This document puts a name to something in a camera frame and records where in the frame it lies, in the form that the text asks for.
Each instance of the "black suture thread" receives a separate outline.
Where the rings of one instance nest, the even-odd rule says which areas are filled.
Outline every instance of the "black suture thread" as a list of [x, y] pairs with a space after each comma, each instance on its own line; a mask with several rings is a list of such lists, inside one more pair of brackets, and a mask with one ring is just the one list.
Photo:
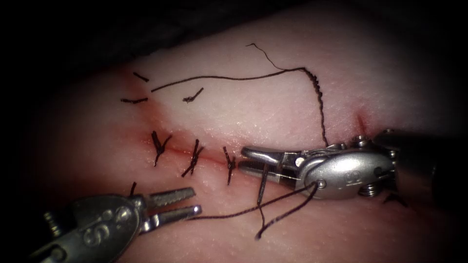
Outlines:
[[196, 76], [196, 77], [190, 77], [190, 78], [186, 78], [186, 79], [183, 79], [183, 80], [171, 82], [171, 83], [169, 83], [169, 84], [166, 84], [166, 85], [157, 87], [157, 88], [155, 88], [155, 89], [152, 89], [151, 92], [155, 92], [155, 91], [158, 91], [158, 90], [167, 88], [167, 87], [169, 87], [169, 86], [173, 86], [173, 85], [180, 84], [180, 83], [184, 83], [184, 82], [189, 82], [189, 81], [196, 80], [196, 79], [211, 78], [211, 79], [225, 79], [225, 80], [239, 80], [239, 81], [243, 81], [243, 80], [256, 80], [256, 79], [262, 79], [262, 78], [267, 78], [267, 77], [272, 77], [272, 76], [281, 75], [281, 74], [284, 74], [284, 73], [286, 73], [286, 72], [298, 71], [298, 70], [300, 70], [300, 69], [303, 69], [303, 68], [295, 68], [295, 69], [290, 69], [290, 70], [283, 70], [283, 71], [280, 71], [280, 72], [271, 73], [271, 74], [263, 75], [263, 76], [257, 76], [257, 77], [241, 77], [241, 78], [239, 78], [239, 77], [225, 77], [225, 76]]
[[190, 166], [182, 173], [182, 177], [185, 177], [185, 175], [187, 175], [187, 173], [191, 170], [193, 174], [194, 173], [194, 168], [195, 168], [195, 165], [196, 163], [198, 162], [198, 156], [200, 155], [201, 151], [204, 149], [204, 147], [201, 147], [198, 151], [197, 148], [198, 148], [198, 143], [200, 141], [198, 139], [195, 140], [195, 147], [194, 147], [194, 153], [192, 155], [192, 160], [190, 161]]
[[[255, 46], [255, 48], [259, 49], [254, 43], [252, 43], [250, 45], [253, 45], [253, 46]], [[299, 68], [293, 68], [293, 69], [282, 69], [279, 72], [275, 72], [275, 73], [271, 73], [271, 74], [267, 74], [267, 75], [263, 75], [263, 76], [256, 76], [256, 77], [241, 77], [241, 78], [238, 78], [238, 77], [226, 77], [226, 76], [215, 76], [215, 75], [195, 76], [195, 77], [190, 77], [190, 78], [186, 78], [186, 79], [183, 79], [183, 80], [168, 83], [166, 85], [163, 85], [163, 86], [157, 87], [155, 89], [152, 89], [151, 92], [155, 92], [155, 91], [158, 91], [158, 90], [161, 90], [161, 89], [164, 89], [164, 88], [176, 85], [176, 84], [189, 82], [189, 81], [196, 80], [196, 79], [209, 78], [209, 79], [225, 79], [225, 80], [235, 80], [235, 81], [247, 81], [247, 80], [256, 80], [256, 79], [273, 77], [273, 76], [281, 75], [281, 74], [288, 73], [288, 72], [294, 72], [294, 71], [304, 72], [312, 82], [315, 93], [317, 94], [317, 100], [318, 100], [319, 109], [320, 109], [320, 117], [321, 117], [320, 126], [322, 128], [322, 140], [325, 143], [325, 147], [328, 147], [329, 144], [328, 144], [328, 140], [327, 140], [327, 137], [326, 137], [326, 134], [325, 134], [325, 116], [323, 114], [323, 100], [322, 100], [323, 94], [320, 91], [320, 86], [318, 84], [317, 76], [312, 74], [305, 67], [299, 67]]]
[[262, 228], [265, 227], [265, 215], [263, 214], [263, 210], [262, 210], [262, 207], [260, 207], [260, 204], [257, 205], [258, 206], [258, 210], [260, 210], [260, 214], [262, 215]]
[[270, 167], [267, 164], [264, 164], [262, 172], [262, 181], [260, 183], [260, 188], [258, 189], [257, 205], [260, 205], [262, 203], [263, 192], [265, 191], [265, 186], [267, 185], [267, 177], [269, 171]]
[[228, 185], [231, 183], [231, 176], [233, 174], [233, 170], [235, 169], [235, 156], [231, 160], [229, 158], [228, 151], [226, 150], [226, 146], [223, 146], [224, 155], [226, 156], [226, 162], [228, 163]]
[[120, 99], [120, 101], [121, 101], [121, 102], [126, 102], [126, 103], [137, 104], [137, 103], [140, 103], [140, 102], [143, 102], [143, 101], [148, 101], [148, 98], [135, 99], [135, 100], [131, 100], [131, 99]]
[[130, 196], [133, 196], [133, 194], [135, 193], [135, 187], [137, 187], [137, 183], [133, 182], [132, 189], [130, 189]]
[[182, 101], [185, 101], [185, 102], [187, 102], [187, 103], [194, 101], [195, 98], [196, 98], [198, 95], [200, 95], [200, 93], [201, 93], [203, 90], [204, 90], [204, 89], [201, 88], [199, 91], [197, 91], [197, 92], [195, 93], [195, 95], [194, 95], [193, 97], [183, 98]]
[[155, 164], [154, 164], [154, 166], [156, 166], [159, 157], [165, 152], [166, 144], [172, 138], [172, 134], [166, 138], [166, 140], [164, 141], [162, 145], [161, 145], [161, 142], [159, 141], [159, 138], [157, 137], [156, 131], [153, 131], [153, 133], [151, 134], [151, 137], [153, 139], [153, 144], [156, 148], [156, 158], [155, 158]]
[[307, 199], [302, 202], [301, 204], [299, 204], [298, 206], [294, 207], [293, 209], [287, 211], [286, 213], [280, 215], [280, 216], [277, 216], [275, 218], [273, 218], [270, 222], [268, 222], [268, 224], [264, 225], [260, 230], [259, 232], [257, 233], [257, 235], [255, 236], [255, 239], [256, 240], [259, 240], [260, 238], [262, 238], [262, 233], [267, 230], [267, 228], [271, 227], [274, 223], [282, 220], [283, 218], [293, 214], [294, 212], [297, 212], [299, 211], [299, 209], [303, 208], [310, 200], [312, 200], [313, 196], [315, 195], [315, 192], [317, 191], [317, 182], [312, 182], [311, 185], [314, 184], [314, 188], [312, 189], [312, 192], [311, 194], [307, 197]]
[[193, 174], [194, 173], [194, 168], [195, 168], [195, 165], [194, 165], [194, 162], [195, 162], [195, 156], [196, 156], [196, 149], [198, 149], [198, 143], [200, 142], [200, 140], [196, 139], [195, 140], [195, 148], [194, 148], [194, 153], [192, 155], [192, 160], [190, 162], [190, 166], [192, 166], [192, 170], [190, 171], [190, 174]]
[[254, 47], [257, 48], [258, 50], [260, 50], [261, 52], [263, 52], [263, 54], [265, 54], [265, 57], [267, 57], [268, 61], [269, 61], [275, 68], [277, 68], [277, 69], [279, 69], [279, 70], [286, 70], [286, 69], [282, 69], [282, 68], [277, 67], [277, 66], [273, 63], [273, 61], [268, 57], [267, 53], [266, 53], [263, 49], [257, 47], [257, 45], [256, 45], [255, 43], [249, 44], [249, 45], [247, 45], [246, 47], [249, 47], [249, 46], [254, 46]]
[[193, 159], [193, 164], [192, 164], [192, 171], [190, 172], [190, 175], [194, 173], [194, 168], [196, 163], [198, 162], [198, 156], [200, 155], [201, 151], [205, 149], [205, 147], [200, 147], [200, 149], [196, 152], [195, 158]]
[[394, 194], [394, 193], [391, 193], [389, 194], [385, 200], [383, 201], [383, 203], [388, 203], [388, 202], [391, 202], [391, 201], [397, 201], [398, 203], [400, 203], [402, 206], [408, 208], [408, 204], [405, 202], [405, 200], [403, 200], [403, 198], [401, 198], [401, 196], [397, 195], [397, 194]]
[[153, 144], [156, 148], [156, 151], [158, 151], [161, 148], [161, 142], [159, 141], [159, 138], [157, 137], [156, 131], [153, 131], [151, 133], [151, 138], [153, 139]]
[[133, 72], [133, 75], [137, 76], [139, 79], [143, 80], [144, 82], [148, 82], [150, 81], [149, 79], [141, 76], [140, 74], [136, 73], [136, 72]]
[[323, 100], [322, 100], [323, 93], [320, 91], [320, 85], [318, 84], [317, 76], [315, 76], [314, 74], [312, 74], [305, 68], [304, 68], [304, 72], [312, 81], [313, 88], [315, 90], [315, 93], [317, 94], [317, 100], [318, 100], [318, 105], [319, 105], [319, 110], [320, 110], [320, 127], [322, 128], [322, 140], [325, 142], [325, 147], [328, 147], [329, 146], [328, 140], [327, 140], [327, 137], [325, 136], [325, 116], [323, 114]]
[[222, 216], [197, 216], [197, 217], [192, 217], [192, 218], [189, 218], [187, 220], [201, 220], [201, 219], [227, 219], [227, 218], [232, 218], [232, 217], [236, 217], [236, 216], [240, 216], [240, 215], [244, 215], [244, 214], [247, 214], [247, 213], [250, 213], [250, 212], [253, 212], [257, 209], [259, 209], [260, 207], [266, 207], [268, 205], [271, 205], [273, 203], [276, 203], [282, 199], [285, 199], [285, 198], [288, 198], [292, 195], [295, 195], [295, 194], [298, 194], [298, 193], [301, 193], [303, 191], [306, 191], [308, 189], [310, 189], [311, 187], [315, 187], [314, 191], [312, 191], [312, 193], [315, 193], [316, 191], [316, 187], [317, 186], [317, 183], [316, 182], [312, 182], [310, 184], [308, 184], [307, 186], [301, 188], [301, 189], [298, 189], [298, 190], [295, 190], [295, 191], [292, 191], [290, 193], [287, 193], [285, 195], [282, 195], [280, 197], [276, 197], [275, 199], [273, 200], [270, 200], [266, 203], [263, 203], [259, 206], [255, 206], [255, 207], [252, 207], [252, 208], [249, 208], [249, 209], [246, 209], [244, 211], [240, 211], [238, 213], [234, 213], [234, 214], [229, 214], [229, 215], [222, 215]]
[[235, 168], [235, 156], [233, 156], [233, 161], [228, 165], [228, 185], [231, 183], [231, 177], [233, 175], [233, 170]]

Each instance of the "spring coil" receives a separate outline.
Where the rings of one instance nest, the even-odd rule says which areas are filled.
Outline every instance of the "spring coil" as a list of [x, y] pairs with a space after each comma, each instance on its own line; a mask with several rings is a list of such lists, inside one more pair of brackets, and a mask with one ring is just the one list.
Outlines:
[[373, 197], [381, 193], [383, 189], [382, 184], [376, 182], [361, 187], [358, 194], [365, 197]]

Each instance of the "dark background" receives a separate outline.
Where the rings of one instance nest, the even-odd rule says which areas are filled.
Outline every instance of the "dark background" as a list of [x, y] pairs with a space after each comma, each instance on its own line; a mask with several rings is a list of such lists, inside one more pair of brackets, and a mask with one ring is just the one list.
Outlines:
[[[13, 149], [14, 157], [15, 153], [22, 156], [28, 151], [28, 146], [22, 144], [22, 133], [26, 132], [29, 117], [53, 100], [57, 89], [67, 83], [305, 2], [308, 1], [170, 0], [152, 5], [112, 3], [104, 8], [68, 2], [67, 6], [41, 3], [5, 8], [4, 13], [11, 17], [4, 18], [3, 43], [8, 47], [3, 51], [11, 61], [4, 61], [9, 68], [4, 80], [11, 81], [4, 81], [2, 90], [8, 110], [6, 129], [13, 133], [7, 137], [7, 149]], [[358, 12], [370, 23], [377, 23], [433, 54], [442, 67], [452, 72], [450, 81], [463, 80], [467, 23], [462, 14], [465, 9], [454, 1], [343, 3], [350, 12]], [[13, 178], [18, 167], [28, 165], [28, 160], [16, 160], [9, 164]], [[21, 182], [14, 182], [14, 186], [21, 194]], [[29, 209], [20, 204], [19, 207], [23, 215]]]

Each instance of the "skin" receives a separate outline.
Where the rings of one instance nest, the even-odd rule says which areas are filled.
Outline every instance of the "skin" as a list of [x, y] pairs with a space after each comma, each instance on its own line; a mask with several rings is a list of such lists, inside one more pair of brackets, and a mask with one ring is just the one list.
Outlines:
[[[306, 67], [323, 92], [330, 143], [370, 137], [386, 128], [429, 134], [461, 132], [456, 94], [437, 89], [448, 73], [429, 54], [344, 8], [308, 4], [191, 43], [160, 50], [64, 87], [30, 123], [31, 160], [22, 175], [33, 205], [60, 207], [82, 196], [193, 187], [203, 215], [256, 205], [260, 180], [228, 169], [222, 150], [240, 158], [244, 145], [284, 150], [324, 147], [312, 83], [294, 72], [253, 81], [201, 79], [151, 89], [198, 75], [253, 77]], [[138, 72], [150, 81], [135, 77]], [[191, 103], [183, 102], [201, 87]], [[129, 104], [121, 98], [148, 97]], [[166, 151], [153, 166], [151, 132]], [[205, 147], [194, 174], [195, 143]], [[264, 202], [290, 190], [267, 183]], [[274, 224], [259, 241], [260, 213], [225, 220], [179, 222], [135, 239], [118, 262], [342, 262], [443, 259], [459, 222], [436, 210], [374, 198], [312, 200]], [[303, 202], [293, 196], [264, 208], [267, 221]]]

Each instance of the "metal instrument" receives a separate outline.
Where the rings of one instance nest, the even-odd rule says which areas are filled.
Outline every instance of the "metal instrument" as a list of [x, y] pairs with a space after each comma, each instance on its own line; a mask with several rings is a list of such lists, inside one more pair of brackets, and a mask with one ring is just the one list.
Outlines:
[[293, 190], [316, 181], [315, 199], [375, 196], [384, 182], [394, 179], [396, 151], [377, 146], [363, 135], [352, 138], [348, 146], [339, 143], [300, 151], [246, 146], [241, 154], [248, 160], [239, 162], [239, 170], [252, 176], [262, 177], [266, 170], [267, 180]]
[[109, 194], [76, 200], [65, 209], [44, 214], [51, 240], [33, 252], [28, 260], [113, 262], [136, 236], [200, 214], [201, 206], [191, 206], [150, 215], [155, 209], [193, 196], [192, 188], [181, 188], [147, 196]]

